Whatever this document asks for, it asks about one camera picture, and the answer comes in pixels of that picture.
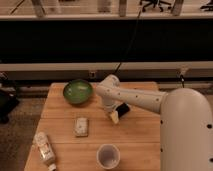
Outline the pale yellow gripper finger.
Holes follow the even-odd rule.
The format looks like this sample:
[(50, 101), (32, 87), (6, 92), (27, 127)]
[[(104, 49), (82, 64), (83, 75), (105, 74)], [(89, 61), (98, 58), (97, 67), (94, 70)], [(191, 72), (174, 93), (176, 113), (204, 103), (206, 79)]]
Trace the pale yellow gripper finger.
[(112, 112), (112, 113), (110, 114), (110, 118), (111, 118), (111, 120), (112, 120), (112, 122), (113, 122), (114, 124), (118, 124), (118, 123), (119, 123), (119, 116), (118, 116), (118, 112), (117, 112), (117, 111)]

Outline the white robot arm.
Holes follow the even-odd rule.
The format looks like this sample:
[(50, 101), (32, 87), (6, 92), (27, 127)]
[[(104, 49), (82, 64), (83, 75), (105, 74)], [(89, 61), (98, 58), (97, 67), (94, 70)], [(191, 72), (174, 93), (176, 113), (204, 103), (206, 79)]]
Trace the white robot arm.
[(115, 75), (96, 87), (111, 113), (121, 101), (160, 115), (160, 171), (213, 171), (213, 110), (200, 92), (126, 89)]

